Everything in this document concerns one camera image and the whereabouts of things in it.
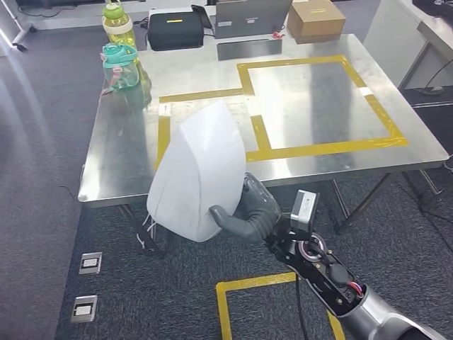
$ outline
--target black cable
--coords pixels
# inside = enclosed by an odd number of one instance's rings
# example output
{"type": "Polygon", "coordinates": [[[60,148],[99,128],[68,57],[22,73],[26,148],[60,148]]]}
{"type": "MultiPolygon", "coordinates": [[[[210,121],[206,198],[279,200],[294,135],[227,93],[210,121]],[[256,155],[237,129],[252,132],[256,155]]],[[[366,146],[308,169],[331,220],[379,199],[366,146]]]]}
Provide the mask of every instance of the black cable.
{"type": "Polygon", "coordinates": [[[425,210],[421,204],[417,202],[417,200],[415,198],[412,197],[412,195],[410,193],[409,193],[406,189],[402,187],[401,184],[398,183],[398,182],[395,182],[396,184],[396,186],[398,186],[398,188],[401,189],[402,191],[403,191],[404,193],[406,193],[409,198],[410,198],[411,200],[414,201],[415,204],[416,204],[418,207],[418,210],[420,210],[420,212],[425,216],[427,218],[427,220],[428,220],[439,236],[440,238],[443,241],[443,243],[445,243],[445,245],[448,248],[449,251],[453,253],[453,248],[451,248],[451,246],[443,236],[443,234],[439,229],[439,227],[437,225],[436,225],[436,223],[433,222],[433,220],[431,220],[430,218],[429,218],[429,216],[426,216],[427,215],[430,215],[433,217],[436,217],[436,218],[439,218],[441,220],[444,220],[448,223],[451,223],[453,225],[453,221],[451,221],[446,217],[443,217],[443,216],[440,216],[440,215],[436,215],[436,214],[433,214],[433,212],[430,211],[427,211],[425,210]]]}
{"type": "Polygon", "coordinates": [[[58,188],[65,188],[65,189],[66,189],[69,193],[69,195],[71,195],[71,198],[72,200],[75,200],[75,198],[74,198],[74,195],[72,195],[72,193],[71,192],[71,190],[69,188],[68,188],[67,186],[58,186],[58,188]]]}
{"type": "Polygon", "coordinates": [[[304,340],[308,340],[308,335],[307,334],[307,329],[305,328],[305,323],[304,322],[304,316],[301,314],[301,307],[300,305],[300,291],[298,288],[298,281],[298,275],[296,273],[296,300],[298,304],[298,320],[300,321],[301,333],[304,335],[304,340]]]}
{"type": "Polygon", "coordinates": [[[34,17],[41,16],[41,17],[43,17],[43,18],[54,18],[54,16],[57,16],[58,14],[60,14],[62,11],[72,11],[73,9],[75,9],[77,6],[78,6],[78,5],[74,5],[74,6],[70,7],[70,8],[62,8],[62,9],[59,10],[58,12],[57,12],[55,14],[52,14],[51,16],[45,16],[44,14],[29,14],[29,13],[25,13],[24,11],[22,11],[19,5],[17,5],[17,11],[20,12],[20,13],[22,13],[23,15],[26,15],[26,16],[34,16],[34,17]]]}
{"type": "Polygon", "coordinates": [[[448,66],[451,62],[453,62],[453,59],[450,60],[449,62],[447,62],[446,64],[441,67],[439,71],[436,72],[436,74],[434,74],[431,79],[430,79],[430,81],[428,81],[428,83],[423,89],[423,91],[425,91],[426,89],[427,89],[428,86],[430,86],[430,84],[431,84],[431,81],[434,80],[434,78],[436,78],[436,76],[437,76],[440,71],[448,66]]]}
{"type": "Polygon", "coordinates": [[[134,25],[140,25],[141,28],[143,28],[144,30],[147,30],[148,20],[149,20],[149,18],[146,16],[145,18],[143,18],[142,20],[136,20],[136,21],[133,21],[133,23],[134,25]]]}

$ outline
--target yellow tape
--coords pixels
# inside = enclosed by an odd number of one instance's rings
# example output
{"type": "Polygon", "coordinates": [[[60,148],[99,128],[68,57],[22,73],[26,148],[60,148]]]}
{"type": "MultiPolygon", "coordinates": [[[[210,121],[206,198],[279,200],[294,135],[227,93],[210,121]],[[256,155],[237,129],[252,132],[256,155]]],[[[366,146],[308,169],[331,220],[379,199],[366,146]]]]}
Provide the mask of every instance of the yellow tape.
{"type": "Polygon", "coordinates": [[[371,106],[379,120],[390,133],[390,137],[404,138],[402,133],[378,101],[373,94],[365,96],[365,99],[371,106]]]}
{"type": "Polygon", "coordinates": [[[225,289],[225,282],[219,282],[216,285],[217,293],[217,305],[219,306],[219,318],[220,319],[220,329],[222,330],[222,340],[231,340],[231,327],[230,326],[230,315],[228,313],[228,303],[225,289]]]}
{"type": "MultiPolygon", "coordinates": [[[[222,340],[232,340],[231,325],[228,313],[228,303],[227,302],[227,292],[231,290],[241,290],[247,288],[262,287],[265,285],[274,285],[278,283],[293,282],[296,280],[294,272],[281,273],[269,276],[260,276],[257,278],[246,278],[243,280],[234,280],[228,282],[219,282],[216,285],[217,294],[217,303],[219,307],[219,316],[220,319],[220,328],[222,330],[222,340]]],[[[345,340],[341,325],[338,320],[327,311],[329,321],[333,331],[335,340],[345,340]]]]}
{"type": "MultiPolygon", "coordinates": [[[[323,154],[338,154],[342,152],[357,152],[369,149],[378,149],[382,147],[400,147],[408,144],[402,133],[384,109],[375,96],[369,94],[371,91],[367,89],[366,84],[357,71],[354,69],[344,55],[329,55],[325,57],[311,57],[302,59],[283,59],[272,60],[267,62],[248,62],[237,65],[237,72],[242,85],[242,89],[226,89],[216,91],[205,91],[197,93],[185,93],[173,96],[163,96],[159,98],[160,103],[171,103],[181,101],[194,101],[207,98],[221,98],[226,96],[240,96],[246,95],[247,106],[253,130],[255,132],[258,151],[247,152],[246,158],[247,162],[267,161],[271,159],[285,159],[304,156],[318,156],[323,154]],[[264,125],[263,119],[259,112],[257,103],[249,102],[256,100],[255,91],[252,84],[252,79],[249,69],[263,68],[263,67],[279,67],[288,65],[301,65],[301,64],[323,64],[328,62],[341,63],[346,74],[351,79],[356,86],[361,89],[365,99],[372,107],[378,118],[389,132],[389,137],[373,138],[369,140],[352,140],[345,142],[334,142],[315,145],[305,145],[299,147],[288,147],[285,149],[272,149],[268,136],[264,125]]],[[[170,118],[168,121],[161,121],[159,118],[158,138],[158,161],[159,164],[161,157],[170,142],[170,118]]]]}
{"type": "Polygon", "coordinates": [[[222,98],[231,96],[241,96],[243,89],[215,90],[194,93],[173,94],[172,96],[162,96],[158,98],[159,103],[177,103],[180,101],[198,101],[200,99],[222,98]]]}
{"type": "Polygon", "coordinates": [[[329,317],[330,327],[332,327],[332,331],[333,332],[335,340],[346,340],[344,333],[343,332],[343,328],[341,328],[341,325],[338,319],[334,317],[329,311],[327,311],[327,316],[329,317]]]}
{"type": "Polygon", "coordinates": [[[339,154],[342,152],[356,152],[382,147],[405,146],[408,141],[404,137],[375,138],[372,140],[350,140],[326,144],[304,145],[301,147],[286,147],[284,149],[270,149],[267,151],[250,151],[246,153],[248,162],[267,161],[305,156],[319,156],[323,154],[339,154]]]}
{"type": "Polygon", "coordinates": [[[250,79],[250,75],[249,74],[246,65],[247,64],[237,64],[236,67],[237,68],[237,73],[240,75],[243,94],[246,96],[255,96],[255,91],[253,91],[253,86],[252,85],[252,79],[250,79]]]}
{"type": "Polygon", "coordinates": [[[158,121],[158,136],[157,136],[157,161],[155,168],[158,168],[158,165],[164,157],[165,150],[168,144],[170,144],[170,116],[160,115],[158,121]]]}
{"type": "Polygon", "coordinates": [[[357,73],[357,71],[352,67],[352,65],[350,65],[350,62],[348,62],[344,55],[341,56],[339,62],[343,66],[344,72],[346,72],[346,74],[349,76],[357,87],[366,87],[365,81],[363,81],[361,76],[357,73]]]}
{"type": "Polygon", "coordinates": [[[238,69],[261,69],[263,67],[278,67],[289,65],[305,65],[305,64],[325,64],[327,62],[341,62],[344,60],[343,55],[326,55],[324,57],[311,57],[301,59],[281,59],[271,60],[268,62],[246,62],[237,64],[238,69]]]}
{"type": "Polygon", "coordinates": [[[272,149],[271,143],[268,140],[268,132],[263,122],[262,115],[253,115],[250,117],[252,120],[252,126],[255,131],[255,138],[256,138],[256,144],[259,151],[267,151],[272,149]]]}

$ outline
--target robotic arm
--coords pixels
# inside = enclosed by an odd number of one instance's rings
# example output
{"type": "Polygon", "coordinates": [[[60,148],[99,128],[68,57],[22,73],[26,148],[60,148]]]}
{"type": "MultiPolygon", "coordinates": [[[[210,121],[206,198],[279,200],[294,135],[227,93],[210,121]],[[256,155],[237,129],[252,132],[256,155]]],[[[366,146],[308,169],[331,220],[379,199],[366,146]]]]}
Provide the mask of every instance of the robotic arm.
{"type": "Polygon", "coordinates": [[[283,215],[266,188],[246,174],[237,217],[218,205],[210,212],[222,229],[251,242],[264,240],[278,261],[304,279],[357,340],[445,340],[389,306],[369,286],[356,282],[353,273],[313,231],[318,197],[299,190],[292,212],[283,215]]]}

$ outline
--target white desk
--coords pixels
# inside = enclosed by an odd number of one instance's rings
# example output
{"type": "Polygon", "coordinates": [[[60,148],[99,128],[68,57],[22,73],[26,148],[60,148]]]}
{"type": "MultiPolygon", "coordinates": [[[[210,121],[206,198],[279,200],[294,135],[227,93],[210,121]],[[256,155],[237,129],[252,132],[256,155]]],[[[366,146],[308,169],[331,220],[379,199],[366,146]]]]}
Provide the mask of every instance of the white desk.
{"type": "MultiPolygon", "coordinates": [[[[412,0],[381,0],[364,42],[379,66],[400,89],[423,88],[453,59],[453,29],[433,18],[412,0]]],[[[453,84],[453,64],[430,85],[453,84]]]]}

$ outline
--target water bottle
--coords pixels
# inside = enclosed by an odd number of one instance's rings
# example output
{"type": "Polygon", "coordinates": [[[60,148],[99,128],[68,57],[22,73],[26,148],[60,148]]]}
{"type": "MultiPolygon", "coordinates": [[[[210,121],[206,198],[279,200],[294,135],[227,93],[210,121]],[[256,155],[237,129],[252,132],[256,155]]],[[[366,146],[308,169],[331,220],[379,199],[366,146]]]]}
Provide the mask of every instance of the water bottle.
{"type": "Polygon", "coordinates": [[[110,43],[103,47],[100,57],[103,61],[103,71],[109,84],[105,93],[133,87],[139,83],[139,70],[133,62],[136,58],[135,48],[110,43]]]}
{"type": "Polygon", "coordinates": [[[107,33],[109,39],[117,45],[129,45],[135,48],[135,35],[133,34],[132,20],[118,2],[109,2],[103,8],[102,25],[107,33]]]}

